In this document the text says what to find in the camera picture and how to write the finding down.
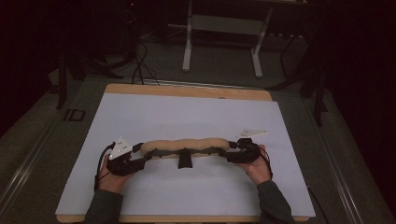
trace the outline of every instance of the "white paper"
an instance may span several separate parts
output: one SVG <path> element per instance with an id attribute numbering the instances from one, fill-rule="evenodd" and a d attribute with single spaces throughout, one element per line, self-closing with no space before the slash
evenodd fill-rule
<path id="1" fill-rule="evenodd" d="M 275 102 L 106 93 L 97 110 L 56 215 L 84 215 L 102 150 L 122 136 L 132 146 L 152 140 L 221 137 L 236 141 L 244 129 L 265 144 L 274 181 L 294 216 L 314 217 L 306 185 Z M 225 159 L 151 160 L 126 185 L 122 215 L 259 216 L 257 190 L 245 172 Z"/>

